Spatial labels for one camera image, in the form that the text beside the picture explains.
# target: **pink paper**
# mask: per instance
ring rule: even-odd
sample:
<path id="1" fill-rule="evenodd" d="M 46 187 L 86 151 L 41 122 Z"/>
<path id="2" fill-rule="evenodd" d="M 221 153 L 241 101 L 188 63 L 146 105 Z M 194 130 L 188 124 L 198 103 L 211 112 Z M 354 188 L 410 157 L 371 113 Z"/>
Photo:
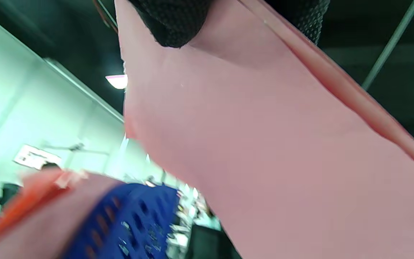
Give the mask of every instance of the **pink paper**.
<path id="1" fill-rule="evenodd" d="M 159 46 L 116 0 L 128 134 L 197 187 L 243 259 L 414 259 L 414 140 L 258 0 Z"/>

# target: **black glove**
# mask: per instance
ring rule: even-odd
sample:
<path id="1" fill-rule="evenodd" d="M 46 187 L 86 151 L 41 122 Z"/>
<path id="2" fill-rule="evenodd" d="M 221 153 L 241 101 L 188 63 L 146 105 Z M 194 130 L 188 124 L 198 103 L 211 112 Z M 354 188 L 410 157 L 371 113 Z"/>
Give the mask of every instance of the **black glove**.
<path id="1" fill-rule="evenodd" d="M 180 48 L 202 28 L 213 0 L 129 0 L 161 46 Z M 312 42 L 330 0 L 267 0 Z"/>

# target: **blue shopping basket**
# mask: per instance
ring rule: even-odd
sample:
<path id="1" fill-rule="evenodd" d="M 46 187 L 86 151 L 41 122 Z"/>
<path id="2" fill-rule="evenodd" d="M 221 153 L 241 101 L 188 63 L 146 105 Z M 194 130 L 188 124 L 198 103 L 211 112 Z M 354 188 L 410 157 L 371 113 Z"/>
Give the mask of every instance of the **blue shopping basket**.
<path id="1" fill-rule="evenodd" d="M 165 259 L 178 203 L 171 187 L 119 185 L 92 210 L 64 259 Z"/>

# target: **sign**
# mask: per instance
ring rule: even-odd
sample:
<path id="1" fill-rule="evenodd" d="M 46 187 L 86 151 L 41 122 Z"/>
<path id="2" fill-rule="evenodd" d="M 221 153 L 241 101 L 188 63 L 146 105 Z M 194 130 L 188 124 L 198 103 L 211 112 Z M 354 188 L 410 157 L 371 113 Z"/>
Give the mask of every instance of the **sign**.
<path id="1" fill-rule="evenodd" d="M 37 149 L 34 146 L 24 145 L 18 152 L 14 162 L 34 169 L 41 169 L 46 163 L 60 164 L 62 159 L 54 154 Z"/>

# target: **dark ceiling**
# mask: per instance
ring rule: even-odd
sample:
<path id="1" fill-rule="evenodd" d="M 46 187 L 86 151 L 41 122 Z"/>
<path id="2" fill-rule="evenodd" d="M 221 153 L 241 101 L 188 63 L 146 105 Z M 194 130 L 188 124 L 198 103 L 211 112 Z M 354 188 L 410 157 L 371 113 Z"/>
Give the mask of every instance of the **dark ceiling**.
<path id="1" fill-rule="evenodd" d="M 102 3 L 115 16 L 113 0 Z M 410 3 L 332 0 L 319 46 L 362 83 Z M 0 0 L 0 24 L 122 112 L 123 91 L 105 79 L 122 73 L 118 37 L 92 0 Z M 414 136 L 414 19 L 369 93 Z"/>

